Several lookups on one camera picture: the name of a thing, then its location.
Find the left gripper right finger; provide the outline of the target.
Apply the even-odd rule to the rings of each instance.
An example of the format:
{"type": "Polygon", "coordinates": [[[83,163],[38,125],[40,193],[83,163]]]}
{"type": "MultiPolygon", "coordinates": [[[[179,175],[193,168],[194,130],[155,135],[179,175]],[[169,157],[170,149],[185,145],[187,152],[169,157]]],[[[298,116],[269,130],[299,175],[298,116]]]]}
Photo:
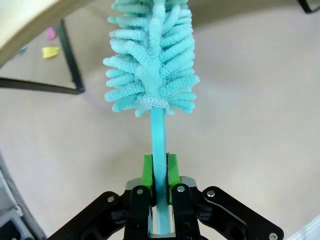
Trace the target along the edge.
{"type": "Polygon", "coordinates": [[[199,190],[191,177],[179,174],[177,156],[167,156],[167,186],[173,208],[175,238],[203,240],[199,223],[227,240],[282,240],[284,231],[221,188],[199,190]]]}

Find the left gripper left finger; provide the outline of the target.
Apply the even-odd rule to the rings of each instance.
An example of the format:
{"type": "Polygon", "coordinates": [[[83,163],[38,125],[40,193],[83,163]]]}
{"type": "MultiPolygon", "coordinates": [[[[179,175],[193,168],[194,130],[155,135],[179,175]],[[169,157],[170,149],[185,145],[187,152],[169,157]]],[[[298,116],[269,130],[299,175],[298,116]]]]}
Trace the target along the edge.
{"type": "Polygon", "coordinates": [[[147,240],[154,197],[153,158],[145,155],[142,176],[130,180],[122,195],[102,193],[49,239],[107,240],[124,229],[125,240],[147,240]]]}

